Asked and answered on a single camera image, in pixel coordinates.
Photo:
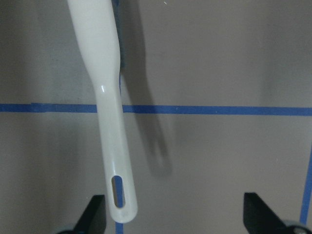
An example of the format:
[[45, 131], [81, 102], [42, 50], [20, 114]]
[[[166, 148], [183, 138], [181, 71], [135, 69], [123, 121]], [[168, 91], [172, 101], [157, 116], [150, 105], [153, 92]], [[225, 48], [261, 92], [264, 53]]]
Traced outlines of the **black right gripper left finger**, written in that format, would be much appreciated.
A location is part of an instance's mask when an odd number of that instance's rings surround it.
[[103, 234], [106, 230], [105, 195], [94, 195], [74, 227], [75, 234]]

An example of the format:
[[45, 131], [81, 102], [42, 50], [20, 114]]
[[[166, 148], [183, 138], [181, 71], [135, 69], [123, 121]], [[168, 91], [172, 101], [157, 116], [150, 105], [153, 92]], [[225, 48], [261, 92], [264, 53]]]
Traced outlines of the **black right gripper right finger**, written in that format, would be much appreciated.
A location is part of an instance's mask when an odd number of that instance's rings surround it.
[[249, 234], [293, 233], [256, 193], [244, 194], [243, 224]]

